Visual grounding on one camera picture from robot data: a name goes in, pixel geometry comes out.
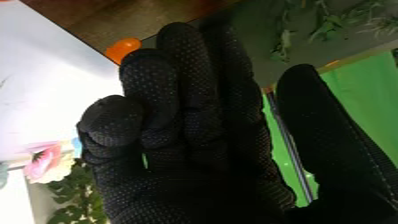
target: green leaves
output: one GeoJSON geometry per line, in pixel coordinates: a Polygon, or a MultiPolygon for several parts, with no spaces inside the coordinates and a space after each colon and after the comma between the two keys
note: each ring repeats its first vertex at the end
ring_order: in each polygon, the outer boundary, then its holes
{"type": "Polygon", "coordinates": [[[323,16],[319,26],[308,37],[308,42],[312,42],[314,39],[328,41],[333,38],[339,29],[342,29],[340,17],[335,15],[323,16]]]}
{"type": "Polygon", "coordinates": [[[53,201],[65,204],[54,211],[47,224],[104,224],[102,201],[92,188],[90,170],[79,160],[70,175],[46,186],[54,195],[53,201]]]}
{"type": "Polygon", "coordinates": [[[271,59],[276,61],[282,61],[284,63],[289,62],[289,47],[291,47],[291,36],[292,31],[284,30],[278,38],[278,43],[275,45],[275,48],[271,50],[271,59]]]}

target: leaf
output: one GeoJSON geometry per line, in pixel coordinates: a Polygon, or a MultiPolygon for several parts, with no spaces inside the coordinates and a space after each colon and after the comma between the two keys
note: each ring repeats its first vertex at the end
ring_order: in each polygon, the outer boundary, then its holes
{"type": "Polygon", "coordinates": [[[53,201],[58,203],[58,204],[63,204],[67,201],[70,201],[74,195],[65,195],[65,196],[60,196],[60,197],[53,197],[53,201]]]}
{"type": "Polygon", "coordinates": [[[337,25],[339,27],[342,27],[342,21],[340,21],[340,17],[339,17],[339,16],[330,15],[330,16],[326,17],[326,20],[328,20],[328,22],[333,23],[333,25],[337,25]]]}
{"type": "Polygon", "coordinates": [[[70,218],[65,213],[56,214],[47,220],[46,224],[70,224],[70,218]]]}
{"type": "Polygon", "coordinates": [[[90,221],[86,219],[79,220],[76,224],[90,224],[90,221]]]}

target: gloved hand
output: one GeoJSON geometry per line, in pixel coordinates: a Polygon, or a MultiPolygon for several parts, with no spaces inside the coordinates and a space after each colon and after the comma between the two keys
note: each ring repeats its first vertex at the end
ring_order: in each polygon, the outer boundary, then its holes
{"type": "Polygon", "coordinates": [[[280,117],[317,200],[287,212],[292,223],[398,223],[398,170],[365,135],[310,65],[294,66],[276,84],[280,117]]]}
{"type": "Polygon", "coordinates": [[[294,205],[250,60],[227,28],[205,38],[211,46],[186,24],[165,26],[157,50],[122,60],[124,97],[101,99],[77,123],[113,224],[282,223],[294,205]]]}
{"type": "Polygon", "coordinates": [[[229,29],[204,37],[207,46],[188,25],[161,29],[159,50],[122,61],[125,97],[99,100],[77,123],[111,223],[396,223],[396,167],[308,65],[284,73],[276,102],[319,199],[284,220],[294,196],[250,61],[229,29]]]}

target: glove finger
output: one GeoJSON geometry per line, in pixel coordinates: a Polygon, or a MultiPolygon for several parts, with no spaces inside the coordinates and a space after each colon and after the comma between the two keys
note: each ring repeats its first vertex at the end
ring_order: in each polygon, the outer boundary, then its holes
{"type": "Polygon", "coordinates": [[[205,44],[218,73],[227,144],[234,172],[255,175],[261,191],[282,208],[294,204],[291,189],[271,160],[269,130],[252,63],[229,26],[204,27],[205,44]]]}
{"type": "Polygon", "coordinates": [[[179,140],[181,116],[175,68],[161,52],[141,49],[120,63],[124,95],[143,105],[140,143],[149,169],[184,166],[184,144],[179,140]]]}
{"type": "Polygon", "coordinates": [[[221,140],[216,77],[211,70],[202,35],[184,23],[168,24],[157,33],[156,47],[179,68],[182,133],[191,159],[200,165],[225,169],[227,153],[221,140]]]}
{"type": "Polygon", "coordinates": [[[145,175],[136,144],[140,123],[140,104],[122,96],[108,96],[90,105],[76,125],[81,158],[90,166],[109,218],[125,209],[124,202],[134,196],[129,183],[145,175]]]}
{"type": "Polygon", "coordinates": [[[276,102],[303,168],[319,183],[319,198],[324,195],[339,202],[344,200],[349,207],[344,212],[353,214],[353,207],[364,208],[365,203],[369,208],[380,205],[380,201],[365,202],[364,195],[360,200],[351,200],[355,192],[367,192],[369,198],[376,195],[398,208],[394,164],[349,118],[310,65],[285,71],[276,84],[276,102]]]}

